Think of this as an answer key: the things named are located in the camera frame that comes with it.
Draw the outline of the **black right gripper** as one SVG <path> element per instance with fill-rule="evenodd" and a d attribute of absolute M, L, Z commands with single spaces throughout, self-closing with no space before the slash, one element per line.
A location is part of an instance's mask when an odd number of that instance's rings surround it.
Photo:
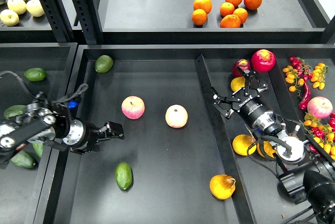
<path fill-rule="evenodd" d="M 258 71 L 238 71 L 245 78 L 244 87 L 237 91 L 237 97 L 221 96 L 214 87 L 213 106 L 226 119 L 237 112 L 249 127 L 269 127 L 274 124 L 273 110 L 262 100 L 260 94 L 268 89 L 268 84 Z"/>

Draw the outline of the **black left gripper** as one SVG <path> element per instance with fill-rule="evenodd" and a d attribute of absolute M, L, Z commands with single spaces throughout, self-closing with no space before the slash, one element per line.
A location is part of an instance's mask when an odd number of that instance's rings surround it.
<path fill-rule="evenodd" d="M 99 152 L 98 144 L 112 138 L 125 138 L 121 124 L 108 121 L 103 127 L 98 128 L 92 123 L 72 120 L 70 126 L 70 152 L 79 155 Z"/>

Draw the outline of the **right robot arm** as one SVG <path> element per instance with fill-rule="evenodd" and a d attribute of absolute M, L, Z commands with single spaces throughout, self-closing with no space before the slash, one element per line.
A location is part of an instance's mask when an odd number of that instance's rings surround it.
<path fill-rule="evenodd" d="M 230 96 L 214 91 L 213 106 L 227 119 L 233 113 L 243 119 L 253 139 L 247 150 L 259 148 L 266 160 L 275 162 L 273 174 L 294 203 L 308 201 L 311 218 L 334 223 L 334 160 L 310 135 L 298 137 L 301 122 L 281 117 L 263 101 L 260 94 L 268 85 L 257 71 L 237 70 L 244 78 L 243 86 Z"/>

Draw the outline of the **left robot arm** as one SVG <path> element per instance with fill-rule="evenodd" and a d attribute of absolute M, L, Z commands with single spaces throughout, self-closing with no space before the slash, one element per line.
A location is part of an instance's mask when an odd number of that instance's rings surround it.
<path fill-rule="evenodd" d="M 21 115 L 1 120 L 1 168 L 5 169 L 28 144 L 42 143 L 59 151 L 82 155 L 97 151 L 99 142 L 124 139 L 121 124 L 108 121 L 99 128 L 72 117 L 69 102 L 87 89 L 88 85 L 83 83 L 71 96 L 56 101 L 44 98 L 43 92 L 39 92 Z"/>

